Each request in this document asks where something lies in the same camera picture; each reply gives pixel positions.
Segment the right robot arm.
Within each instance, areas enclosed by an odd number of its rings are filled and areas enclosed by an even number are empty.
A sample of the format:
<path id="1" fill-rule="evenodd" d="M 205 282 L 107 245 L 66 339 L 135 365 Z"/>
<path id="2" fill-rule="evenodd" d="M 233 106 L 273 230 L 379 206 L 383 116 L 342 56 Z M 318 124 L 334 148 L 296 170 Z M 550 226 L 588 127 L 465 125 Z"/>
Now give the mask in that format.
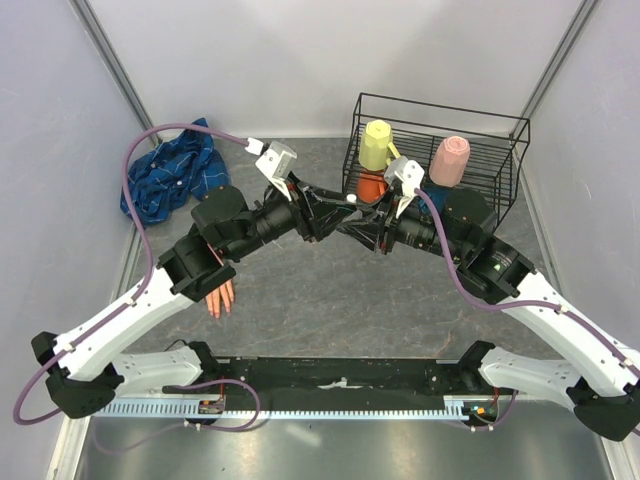
<path id="1" fill-rule="evenodd" d="M 497 214 L 470 189 L 419 192 L 402 214 L 379 201 L 339 231 L 372 251 L 395 244 L 442 257 L 460 295 L 474 307 L 518 320 L 563 358 L 554 365 L 519 357 L 490 342 L 460 360 L 458 381 L 477 394 L 490 385 L 568 408 L 594 433 L 622 441 L 639 431 L 639 353 L 572 306 L 517 249 L 494 234 Z"/>

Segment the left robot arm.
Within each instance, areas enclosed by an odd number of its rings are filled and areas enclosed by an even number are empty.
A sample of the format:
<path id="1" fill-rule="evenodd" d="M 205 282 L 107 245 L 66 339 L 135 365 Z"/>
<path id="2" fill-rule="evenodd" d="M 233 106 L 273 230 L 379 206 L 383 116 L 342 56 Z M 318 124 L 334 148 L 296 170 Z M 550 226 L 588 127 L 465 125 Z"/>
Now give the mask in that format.
<path id="1" fill-rule="evenodd" d="M 268 187 L 250 209 L 234 186 L 210 190 L 193 208 L 193 225 L 159 256 L 147 279 L 79 327 L 32 341 L 53 403 L 72 419 L 89 416 L 116 397 L 155 389 L 208 393 L 219 382 L 218 362 L 204 342 L 150 354 L 125 350 L 165 319 L 231 280 L 233 263 L 289 231 L 317 242 L 356 210 L 357 198 L 310 185 L 295 176 Z"/>

